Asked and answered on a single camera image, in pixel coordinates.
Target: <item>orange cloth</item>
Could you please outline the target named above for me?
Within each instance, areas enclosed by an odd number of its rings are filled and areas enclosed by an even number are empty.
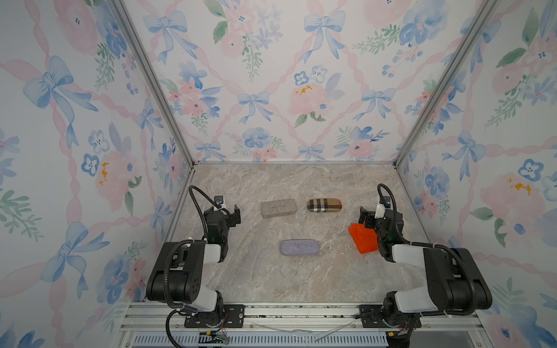
[[[353,223],[352,226],[348,228],[348,231],[350,231],[354,242],[356,242],[360,254],[379,250],[377,235],[374,229],[365,228],[364,225],[359,223]]]

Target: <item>floral wallpaper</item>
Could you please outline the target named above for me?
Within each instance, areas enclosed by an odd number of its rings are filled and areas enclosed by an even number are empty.
[[[187,173],[102,0],[0,13],[0,347],[108,347]]]
[[[482,271],[497,348],[557,347],[556,35],[556,0],[503,0],[399,167],[431,241]]]
[[[264,163],[393,160],[482,1],[124,3],[193,157]]]

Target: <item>black cable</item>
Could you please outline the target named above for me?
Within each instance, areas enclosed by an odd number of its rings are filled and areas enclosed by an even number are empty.
[[[474,286],[474,280],[472,279],[472,275],[470,274],[470,271],[468,270],[468,268],[466,267],[466,265],[464,264],[462,259],[457,255],[456,252],[454,252],[453,249],[451,249],[449,247],[446,247],[442,244],[410,242],[410,241],[406,240],[402,236],[402,233],[400,232],[400,230],[398,229],[398,225],[397,225],[397,221],[396,221],[397,220],[397,204],[396,204],[396,201],[394,200],[393,192],[385,184],[377,185],[377,192],[379,193],[379,203],[380,204],[385,204],[383,194],[381,193],[381,188],[384,188],[387,191],[387,193],[389,193],[390,199],[392,201],[393,213],[394,213],[394,217],[393,217],[394,227],[395,227],[395,230],[397,232],[397,236],[400,238],[400,240],[404,244],[410,244],[410,245],[413,245],[413,246],[426,247],[426,248],[435,247],[435,248],[439,248],[441,250],[446,251],[453,259],[455,259],[457,265],[459,266],[459,268],[462,271],[462,274],[464,275],[464,279],[468,282],[468,289],[470,289],[470,295],[471,295],[472,298],[471,298],[470,305],[469,305],[467,310],[465,310],[465,311],[424,312],[423,315],[430,316],[430,315],[450,314],[450,315],[466,316],[466,315],[470,315],[470,314],[474,313],[474,311],[476,310],[476,307],[478,305],[476,287]]]
[[[203,225],[203,235],[206,237],[207,234],[208,234],[207,222],[205,221],[205,217],[203,216],[203,212],[201,211],[201,208],[199,207],[199,203],[197,203],[196,196],[193,194],[193,190],[196,190],[197,192],[201,193],[201,195],[203,195],[211,204],[213,204],[213,206],[217,207],[217,209],[224,210],[228,215],[230,215],[230,212],[228,210],[226,210],[225,208],[222,208],[222,206],[220,204],[215,203],[205,192],[203,192],[197,186],[194,186],[194,185],[189,186],[188,191],[189,191],[189,194],[192,196],[193,205],[195,205],[197,213],[199,214],[199,218],[201,219],[201,225]],[[163,269],[163,295],[164,295],[164,301],[166,302],[166,304],[170,308],[182,308],[183,307],[183,304],[175,303],[174,301],[172,301],[172,296],[170,295],[169,276],[170,276],[170,267],[172,265],[172,260],[174,259],[174,254],[176,254],[178,249],[180,249],[183,245],[190,244],[192,242],[193,241],[191,239],[186,239],[184,241],[176,243],[172,247],[170,252],[168,253],[166,262],[164,264],[164,269]],[[170,312],[170,314],[167,317],[166,329],[167,329],[168,339],[170,340],[172,345],[174,345],[174,347],[176,347],[176,348],[181,348],[176,343],[176,341],[174,341],[174,339],[172,338],[172,334],[170,333],[170,327],[169,327],[170,317],[172,317],[176,313],[178,313],[182,316],[185,315],[185,314],[181,313],[180,311],[178,311],[176,309],[173,310],[172,312]]]
[[[170,343],[172,343],[172,345],[176,348],[182,348],[182,346],[180,346],[172,337],[172,334],[170,333],[170,318],[172,318],[173,315],[175,315],[176,313],[180,314],[181,316],[184,316],[185,314],[180,313],[178,310],[173,310],[172,312],[170,312],[170,314],[167,316],[167,321],[164,324],[164,328],[167,331],[167,336],[168,336],[168,340],[170,341]]]
[[[402,233],[400,232],[400,230],[398,229],[398,224],[397,224],[397,202],[394,200],[394,195],[393,192],[387,187],[387,185],[385,184],[379,184],[377,185],[377,192],[379,193],[379,203],[380,204],[385,204],[385,200],[383,199],[383,194],[381,193],[381,188],[384,188],[385,191],[387,191],[387,193],[390,196],[391,199],[391,203],[393,205],[393,222],[394,222],[394,229],[395,231],[397,231],[397,236],[398,238],[400,238],[400,240],[404,243],[404,244],[410,244],[410,241],[406,240],[406,238],[402,237]]]

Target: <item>ventilation grille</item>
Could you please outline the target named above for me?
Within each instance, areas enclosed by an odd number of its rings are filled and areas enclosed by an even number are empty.
[[[204,344],[211,338],[199,332],[179,332],[173,335],[184,348],[220,347],[222,344]],[[386,347],[385,332],[335,332],[317,340],[315,336],[296,336],[289,332],[230,332],[226,347]],[[172,347],[165,332],[138,332],[132,347]]]

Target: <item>gray block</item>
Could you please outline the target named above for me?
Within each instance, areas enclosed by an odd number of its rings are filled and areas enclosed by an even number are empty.
[[[280,243],[280,253],[284,256],[307,256],[319,252],[319,242],[315,239],[289,239]]]
[[[279,199],[261,202],[261,214],[264,218],[290,215],[296,213],[296,201],[293,199]]]

